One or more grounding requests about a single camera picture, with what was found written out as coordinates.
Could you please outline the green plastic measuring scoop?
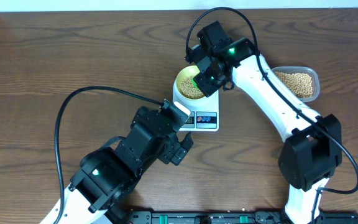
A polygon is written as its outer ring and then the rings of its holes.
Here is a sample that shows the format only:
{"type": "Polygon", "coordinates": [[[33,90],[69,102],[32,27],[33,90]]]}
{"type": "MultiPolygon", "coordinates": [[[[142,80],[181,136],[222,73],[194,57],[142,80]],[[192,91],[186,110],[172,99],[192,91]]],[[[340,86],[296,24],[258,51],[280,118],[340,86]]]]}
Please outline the green plastic measuring scoop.
{"type": "Polygon", "coordinates": [[[194,85],[194,87],[195,87],[195,88],[198,88],[197,83],[195,82],[194,78],[192,78],[191,81],[192,81],[192,84],[194,85]]]}

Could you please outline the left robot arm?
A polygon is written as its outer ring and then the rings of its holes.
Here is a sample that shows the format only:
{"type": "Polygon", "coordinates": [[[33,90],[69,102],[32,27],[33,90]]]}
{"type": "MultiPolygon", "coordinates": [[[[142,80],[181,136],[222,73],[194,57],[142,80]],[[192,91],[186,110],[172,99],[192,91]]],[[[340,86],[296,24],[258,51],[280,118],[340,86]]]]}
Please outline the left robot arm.
{"type": "Polygon", "coordinates": [[[92,223],[128,196],[157,160],[178,166],[193,146],[191,134],[180,141],[179,129],[193,113],[179,103],[154,110],[140,107],[126,137],[111,138],[86,155],[43,223],[92,223]]]}

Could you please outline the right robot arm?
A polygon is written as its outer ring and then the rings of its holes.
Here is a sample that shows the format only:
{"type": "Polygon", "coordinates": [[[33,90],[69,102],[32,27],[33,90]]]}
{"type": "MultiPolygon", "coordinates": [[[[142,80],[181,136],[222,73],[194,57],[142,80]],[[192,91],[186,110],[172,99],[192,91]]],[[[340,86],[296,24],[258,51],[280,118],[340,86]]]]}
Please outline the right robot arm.
{"type": "Polygon", "coordinates": [[[320,193],[342,162],[339,120],[300,101],[271,71],[255,40],[233,41],[218,21],[197,38],[199,45],[188,47],[185,57],[200,71],[196,87],[210,97],[231,83],[257,103],[284,142],[278,166],[290,184],[285,214],[292,223],[313,223],[320,193]]]}

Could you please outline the soybeans in yellow bowl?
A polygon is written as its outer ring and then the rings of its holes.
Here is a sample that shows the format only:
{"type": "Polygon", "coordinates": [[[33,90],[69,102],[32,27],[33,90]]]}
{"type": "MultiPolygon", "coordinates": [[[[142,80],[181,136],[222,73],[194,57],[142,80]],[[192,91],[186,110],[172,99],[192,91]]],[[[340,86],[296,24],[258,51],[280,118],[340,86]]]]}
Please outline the soybeans in yellow bowl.
{"type": "Polygon", "coordinates": [[[180,92],[184,97],[192,100],[204,97],[204,94],[195,85],[193,77],[187,77],[180,83],[180,92]]]}

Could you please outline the white digital kitchen scale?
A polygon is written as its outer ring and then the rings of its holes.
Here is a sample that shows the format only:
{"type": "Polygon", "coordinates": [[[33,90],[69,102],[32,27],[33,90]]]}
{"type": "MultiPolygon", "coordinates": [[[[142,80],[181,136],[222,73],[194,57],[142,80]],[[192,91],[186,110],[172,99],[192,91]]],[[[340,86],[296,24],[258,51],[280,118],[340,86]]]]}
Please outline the white digital kitchen scale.
{"type": "Polygon", "coordinates": [[[219,129],[219,93],[196,100],[185,97],[180,91],[181,82],[192,76],[193,74],[181,71],[173,84],[173,100],[191,112],[180,131],[215,132],[219,129]]]}

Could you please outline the yellow bowl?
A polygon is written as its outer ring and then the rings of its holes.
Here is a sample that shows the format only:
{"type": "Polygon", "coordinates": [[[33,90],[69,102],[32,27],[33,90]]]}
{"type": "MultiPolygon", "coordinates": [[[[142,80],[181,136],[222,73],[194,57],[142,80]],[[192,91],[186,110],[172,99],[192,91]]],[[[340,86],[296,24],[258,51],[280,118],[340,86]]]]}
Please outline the yellow bowl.
{"type": "Polygon", "coordinates": [[[184,69],[182,69],[176,79],[176,87],[178,89],[178,91],[180,92],[180,83],[187,77],[195,77],[197,74],[199,74],[200,70],[198,69],[198,67],[196,65],[191,65],[188,67],[185,67],[184,69]]]}

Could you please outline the clear container of soybeans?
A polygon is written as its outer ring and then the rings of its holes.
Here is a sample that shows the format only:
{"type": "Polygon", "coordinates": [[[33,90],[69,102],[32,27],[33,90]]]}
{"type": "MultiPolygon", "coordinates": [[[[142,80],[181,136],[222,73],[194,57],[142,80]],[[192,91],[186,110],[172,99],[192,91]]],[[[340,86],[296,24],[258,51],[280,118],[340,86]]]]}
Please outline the clear container of soybeans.
{"type": "Polygon", "coordinates": [[[274,74],[302,102],[317,99],[320,93],[318,74],[309,67],[275,67],[274,74]]]}

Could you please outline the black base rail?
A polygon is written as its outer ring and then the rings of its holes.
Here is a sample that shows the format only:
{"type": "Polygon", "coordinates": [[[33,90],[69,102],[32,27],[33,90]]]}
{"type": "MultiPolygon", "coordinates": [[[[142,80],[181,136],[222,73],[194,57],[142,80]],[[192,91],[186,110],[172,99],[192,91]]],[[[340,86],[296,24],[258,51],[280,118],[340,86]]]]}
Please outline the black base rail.
{"type": "Polygon", "coordinates": [[[106,212],[111,223],[126,224],[291,224],[284,212],[259,210],[234,213],[180,213],[153,211],[124,211],[112,208],[106,212]]]}

